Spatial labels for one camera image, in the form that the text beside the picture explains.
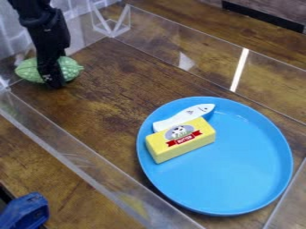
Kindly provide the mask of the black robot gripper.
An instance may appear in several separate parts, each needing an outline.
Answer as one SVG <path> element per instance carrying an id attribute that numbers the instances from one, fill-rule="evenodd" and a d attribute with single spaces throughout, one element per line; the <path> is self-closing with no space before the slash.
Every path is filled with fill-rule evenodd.
<path id="1" fill-rule="evenodd" d="M 71 45 L 63 11 L 56 8 L 46 22 L 37 27 L 29 27 L 28 33 L 36 48 L 40 78 L 49 88 L 60 89 L 65 80 L 57 59 L 65 56 L 64 49 Z"/>

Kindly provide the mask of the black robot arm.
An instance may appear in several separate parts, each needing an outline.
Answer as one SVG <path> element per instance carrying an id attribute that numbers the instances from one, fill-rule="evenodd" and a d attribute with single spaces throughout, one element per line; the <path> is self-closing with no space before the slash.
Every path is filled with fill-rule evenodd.
<path id="1" fill-rule="evenodd" d="M 58 59 L 71 45 L 71 34 L 63 11 L 50 6 L 50 0 L 6 0 L 17 11 L 18 23 L 26 28 L 37 53 L 37 71 L 42 82 L 53 89 L 65 80 Z"/>

